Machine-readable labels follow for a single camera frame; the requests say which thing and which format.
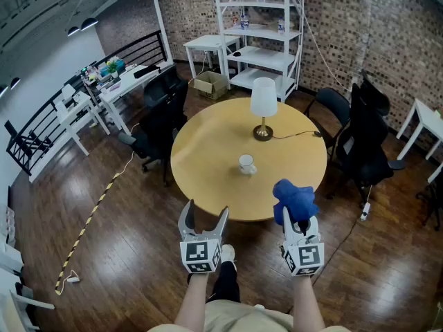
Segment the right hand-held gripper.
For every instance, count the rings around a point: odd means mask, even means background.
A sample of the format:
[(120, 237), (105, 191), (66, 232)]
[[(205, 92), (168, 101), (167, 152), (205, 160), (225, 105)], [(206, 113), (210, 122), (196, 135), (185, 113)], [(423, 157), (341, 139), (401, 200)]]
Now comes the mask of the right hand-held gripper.
[(284, 241), (282, 258), (292, 276), (314, 275), (325, 264), (324, 243), (320, 241), (318, 220), (309, 219), (306, 236), (297, 234), (286, 206), (283, 207)]

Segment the blue cloth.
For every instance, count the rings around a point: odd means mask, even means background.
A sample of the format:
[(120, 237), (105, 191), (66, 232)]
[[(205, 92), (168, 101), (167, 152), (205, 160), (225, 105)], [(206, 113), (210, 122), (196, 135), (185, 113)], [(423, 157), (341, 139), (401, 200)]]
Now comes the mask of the blue cloth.
[(287, 208), (293, 222), (307, 221), (317, 215), (319, 208), (314, 203), (315, 193), (311, 186), (297, 187), (289, 180), (282, 179), (273, 187), (278, 203), (273, 206), (275, 222), (283, 225), (283, 209)]

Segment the white mug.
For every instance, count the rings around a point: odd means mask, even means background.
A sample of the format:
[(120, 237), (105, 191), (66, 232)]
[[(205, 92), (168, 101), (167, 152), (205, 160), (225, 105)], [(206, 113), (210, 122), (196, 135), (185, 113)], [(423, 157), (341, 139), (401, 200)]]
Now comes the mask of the white mug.
[(252, 155), (242, 154), (239, 157), (239, 170), (245, 175), (254, 175), (257, 173), (257, 167), (254, 164)]

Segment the person's right forearm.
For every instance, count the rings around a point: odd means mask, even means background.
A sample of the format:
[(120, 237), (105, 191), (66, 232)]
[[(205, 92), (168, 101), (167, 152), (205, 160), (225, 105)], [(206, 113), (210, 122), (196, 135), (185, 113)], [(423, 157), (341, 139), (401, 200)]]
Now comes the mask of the person's right forearm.
[(293, 332), (321, 332), (324, 328), (310, 277), (294, 277)]

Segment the person's left forearm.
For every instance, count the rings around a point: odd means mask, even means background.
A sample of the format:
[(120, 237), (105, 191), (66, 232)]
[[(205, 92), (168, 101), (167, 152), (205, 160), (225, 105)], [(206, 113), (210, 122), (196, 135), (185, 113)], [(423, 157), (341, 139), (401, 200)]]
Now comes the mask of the person's left forearm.
[(174, 321), (176, 325), (193, 332), (203, 332), (208, 276), (209, 274), (205, 273), (190, 277), (185, 297)]

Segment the person's black-clad leg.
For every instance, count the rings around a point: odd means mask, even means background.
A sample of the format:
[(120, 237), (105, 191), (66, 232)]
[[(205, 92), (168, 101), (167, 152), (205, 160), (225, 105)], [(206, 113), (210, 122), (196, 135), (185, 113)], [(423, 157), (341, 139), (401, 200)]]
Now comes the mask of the person's black-clad leg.
[(221, 264), (219, 276), (213, 286), (213, 291), (207, 300), (228, 300), (240, 303), (239, 285), (237, 283), (237, 270), (233, 261), (224, 261)]

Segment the person's beige clothing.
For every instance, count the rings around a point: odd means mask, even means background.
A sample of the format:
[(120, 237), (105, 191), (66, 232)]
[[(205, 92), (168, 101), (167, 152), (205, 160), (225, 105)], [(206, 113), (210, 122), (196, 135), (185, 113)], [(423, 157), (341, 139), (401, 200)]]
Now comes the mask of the person's beige clothing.
[[(162, 324), (148, 332), (193, 332)], [(293, 318), (278, 311), (217, 300), (205, 305), (203, 332), (293, 332)]]

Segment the black high-back office chair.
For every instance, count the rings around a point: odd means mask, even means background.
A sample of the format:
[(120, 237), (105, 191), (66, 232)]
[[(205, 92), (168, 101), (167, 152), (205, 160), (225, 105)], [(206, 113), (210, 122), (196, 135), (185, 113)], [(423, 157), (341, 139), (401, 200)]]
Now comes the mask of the black high-back office chair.
[(388, 125), (383, 118), (389, 110), (389, 98), (363, 72), (362, 83), (352, 85), (350, 124), (338, 138), (338, 160), (332, 163), (342, 175), (327, 194), (328, 199), (333, 199), (338, 189), (352, 180), (365, 203), (372, 187), (405, 168), (404, 161), (389, 160), (382, 149), (388, 135)]

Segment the black mesh office chair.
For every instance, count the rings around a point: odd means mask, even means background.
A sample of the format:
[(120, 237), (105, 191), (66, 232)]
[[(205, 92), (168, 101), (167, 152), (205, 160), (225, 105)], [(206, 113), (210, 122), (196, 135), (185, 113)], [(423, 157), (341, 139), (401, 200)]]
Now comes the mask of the black mesh office chair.
[(188, 82), (172, 67), (148, 82), (144, 89), (144, 101), (147, 115), (138, 123), (135, 133), (118, 134), (123, 144), (131, 147), (141, 159), (144, 172), (147, 166), (158, 160), (163, 166), (163, 184), (167, 180), (172, 145), (176, 134), (188, 118), (184, 113), (184, 104), (188, 93)]

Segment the long white desk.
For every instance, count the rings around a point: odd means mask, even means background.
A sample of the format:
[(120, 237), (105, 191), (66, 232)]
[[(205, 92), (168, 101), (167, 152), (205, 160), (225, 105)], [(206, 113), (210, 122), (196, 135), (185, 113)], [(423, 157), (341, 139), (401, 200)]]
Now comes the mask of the long white desk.
[(151, 82), (173, 66), (173, 62), (161, 62), (156, 65), (156, 68), (153, 71), (145, 73), (140, 77), (136, 77), (136, 74), (140, 71), (148, 69), (147, 66), (139, 65), (120, 76), (120, 81), (116, 84), (116, 89), (100, 94), (100, 99), (102, 100), (105, 109), (119, 130), (122, 129), (127, 135), (131, 134), (129, 128), (121, 118), (119, 111), (115, 107), (116, 101), (139, 86), (145, 86), (148, 82)]

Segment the black flat case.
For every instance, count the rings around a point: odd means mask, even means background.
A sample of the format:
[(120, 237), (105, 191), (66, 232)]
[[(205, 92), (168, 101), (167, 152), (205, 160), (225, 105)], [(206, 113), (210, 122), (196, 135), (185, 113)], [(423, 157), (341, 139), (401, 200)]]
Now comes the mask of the black flat case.
[(159, 66), (156, 66), (156, 65), (147, 66), (147, 67), (142, 68), (142, 69), (140, 69), (138, 71), (135, 71), (134, 72), (134, 78), (138, 79), (138, 78), (140, 78), (140, 77), (142, 77), (144, 75), (147, 75), (148, 73), (155, 72), (155, 71), (160, 71), (160, 70), (161, 70), (161, 68)]

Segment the white side table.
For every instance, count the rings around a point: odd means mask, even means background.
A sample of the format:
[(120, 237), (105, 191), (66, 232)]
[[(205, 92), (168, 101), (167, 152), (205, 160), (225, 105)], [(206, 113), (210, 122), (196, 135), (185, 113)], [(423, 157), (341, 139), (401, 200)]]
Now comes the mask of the white side table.
[(400, 130), (398, 131), (396, 139), (399, 140), (401, 138), (401, 136), (406, 130), (406, 127), (409, 125), (415, 113), (418, 115), (419, 124), (415, 128), (414, 132), (412, 133), (408, 142), (405, 144), (404, 148), (397, 156), (397, 160), (403, 159), (403, 157), (407, 154), (409, 149), (412, 147), (412, 145), (420, 135), (422, 129), (430, 131), (437, 138), (437, 142), (428, 151), (425, 157), (426, 160), (429, 160), (430, 157), (435, 152), (435, 150), (441, 144), (443, 144), (443, 118), (441, 118), (440, 115), (436, 114), (434, 111), (431, 110), (431, 108), (426, 106), (422, 101), (420, 101), (417, 98), (415, 98), (413, 105), (410, 108), (408, 115), (406, 116), (406, 119), (404, 120)]

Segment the white metal shelf rack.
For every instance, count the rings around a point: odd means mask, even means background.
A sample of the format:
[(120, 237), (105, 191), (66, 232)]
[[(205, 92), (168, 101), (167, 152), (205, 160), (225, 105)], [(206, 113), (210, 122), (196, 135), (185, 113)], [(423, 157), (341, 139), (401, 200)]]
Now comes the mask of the white metal shelf rack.
[[(305, 31), (305, 0), (215, 0), (228, 83), (251, 89), (259, 77), (275, 81), (277, 98), (284, 102), (298, 88)], [(240, 28), (241, 15), (248, 15), (249, 29)], [(233, 16), (238, 25), (233, 27)], [(279, 18), (284, 35), (278, 34)], [(240, 37), (240, 49), (226, 49), (227, 36)], [(241, 56), (233, 53), (239, 51)]]

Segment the small white table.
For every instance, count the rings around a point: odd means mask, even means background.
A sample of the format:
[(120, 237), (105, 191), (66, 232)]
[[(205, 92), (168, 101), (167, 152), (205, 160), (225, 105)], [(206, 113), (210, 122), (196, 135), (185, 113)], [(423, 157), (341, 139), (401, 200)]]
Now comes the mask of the small white table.
[[(226, 40), (226, 49), (228, 50), (229, 53), (232, 53), (231, 49), (229, 48), (230, 46), (235, 46), (235, 50), (240, 49), (240, 37), (229, 35), (225, 37), (225, 40)], [(222, 36), (203, 35), (201, 37), (193, 39), (192, 41), (188, 41), (183, 46), (186, 49), (193, 79), (195, 79), (197, 76), (192, 56), (193, 50), (216, 53), (219, 59), (219, 68), (221, 73), (229, 76), (228, 62), (224, 61), (224, 55), (222, 51)]]

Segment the white storage rack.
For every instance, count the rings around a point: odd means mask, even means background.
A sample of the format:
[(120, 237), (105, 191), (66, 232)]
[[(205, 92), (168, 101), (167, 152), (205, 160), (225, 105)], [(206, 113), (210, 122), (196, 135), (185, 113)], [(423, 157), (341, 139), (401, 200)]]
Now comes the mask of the white storage rack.
[(0, 332), (42, 332), (35, 318), (36, 308), (55, 307), (37, 301), (22, 277), (21, 253), (0, 234)]

